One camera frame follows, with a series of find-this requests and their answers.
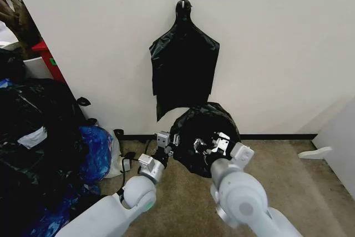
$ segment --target white wall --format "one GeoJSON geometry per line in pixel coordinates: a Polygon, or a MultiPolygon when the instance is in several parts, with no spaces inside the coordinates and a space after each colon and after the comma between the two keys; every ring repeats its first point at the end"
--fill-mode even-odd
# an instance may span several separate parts
{"type": "MultiPolygon", "coordinates": [[[[75,96],[106,127],[157,124],[148,47],[174,22],[174,0],[24,0],[75,96]]],[[[354,0],[191,0],[221,44],[210,96],[243,134],[317,133],[355,93],[354,0]]]]}
{"type": "Polygon", "coordinates": [[[322,147],[333,149],[325,156],[325,160],[355,199],[354,132],[355,99],[322,128],[313,143],[318,149],[322,147]]]}

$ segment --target hanging black plastic bag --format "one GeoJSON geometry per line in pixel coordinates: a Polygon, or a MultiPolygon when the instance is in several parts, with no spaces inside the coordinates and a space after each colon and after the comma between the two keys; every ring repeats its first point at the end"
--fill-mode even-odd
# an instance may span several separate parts
{"type": "Polygon", "coordinates": [[[157,120],[174,108],[206,103],[212,90],[220,45],[193,24],[190,13],[190,2],[179,1],[174,25],[149,48],[157,120]]]}
{"type": "Polygon", "coordinates": [[[217,159],[225,157],[231,159],[230,152],[234,144],[240,142],[240,135],[232,116],[218,103],[208,102],[190,108],[176,119],[170,129],[171,138],[179,136],[179,145],[171,145],[174,150],[174,159],[183,164],[190,172],[202,177],[211,177],[211,164],[217,159]],[[212,137],[223,132],[230,137],[231,142],[226,149],[226,155],[211,153],[206,155],[198,153],[194,148],[197,139],[203,141],[204,146],[211,148],[212,137]]]}

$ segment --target blue plastic bag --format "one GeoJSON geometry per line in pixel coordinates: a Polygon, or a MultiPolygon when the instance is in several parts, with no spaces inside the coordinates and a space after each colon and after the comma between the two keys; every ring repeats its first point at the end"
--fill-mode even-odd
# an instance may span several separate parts
{"type": "Polygon", "coordinates": [[[26,231],[22,236],[30,237],[53,237],[70,220],[70,207],[76,204],[86,195],[100,195],[100,188],[97,185],[89,186],[84,184],[79,190],[68,184],[67,192],[59,203],[56,211],[51,212],[43,208],[42,217],[38,222],[26,231]]]}
{"type": "Polygon", "coordinates": [[[79,127],[89,147],[86,161],[80,166],[80,176],[87,184],[102,180],[110,171],[113,137],[97,126],[79,127]]]}

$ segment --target red box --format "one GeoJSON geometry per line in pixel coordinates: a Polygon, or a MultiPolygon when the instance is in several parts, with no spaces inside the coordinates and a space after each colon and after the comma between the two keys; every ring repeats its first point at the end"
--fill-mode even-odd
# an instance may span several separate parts
{"type": "Polygon", "coordinates": [[[52,74],[54,80],[67,83],[44,41],[39,42],[32,47],[32,51],[40,53],[40,56],[43,58],[43,61],[52,74]]]}

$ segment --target white object on floor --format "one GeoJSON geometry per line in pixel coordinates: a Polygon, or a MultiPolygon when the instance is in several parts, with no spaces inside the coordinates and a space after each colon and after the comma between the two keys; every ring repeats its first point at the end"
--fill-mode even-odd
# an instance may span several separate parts
{"type": "Polygon", "coordinates": [[[113,134],[113,141],[111,143],[110,150],[111,150],[110,171],[104,178],[113,178],[122,174],[121,173],[122,167],[120,167],[120,163],[119,163],[120,143],[118,142],[114,134],[113,134]]]}
{"type": "Polygon", "coordinates": [[[35,145],[42,142],[45,138],[47,138],[47,130],[44,126],[42,126],[35,132],[22,136],[17,140],[17,142],[25,146],[27,149],[31,149],[35,145]]]}
{"type": "Polygon", "coordinates": [[[325,160],[355,198],[355,98],[314,138],[317,148],[332,147],[325,160]]]}
{"type": "Polygon", "coordinates": [[[303,159],[324,159],[330,151],[332,151],[331,147],[322,147],[317,150],[301,152],[298,157],[303,159]]]}

